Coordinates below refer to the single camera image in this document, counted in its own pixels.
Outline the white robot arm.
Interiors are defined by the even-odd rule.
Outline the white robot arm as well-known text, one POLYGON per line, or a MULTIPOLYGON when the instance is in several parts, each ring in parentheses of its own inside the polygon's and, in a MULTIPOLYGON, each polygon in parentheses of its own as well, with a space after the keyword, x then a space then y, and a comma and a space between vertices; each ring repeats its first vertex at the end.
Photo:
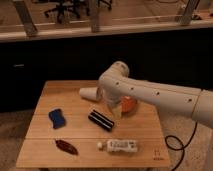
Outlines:
POLYGON ((213 129, 213 91, 131 79, 129 67, 122 61, 114 62, 98 82, 110 105, 118 103, 122 96, 130 96, 213 129))

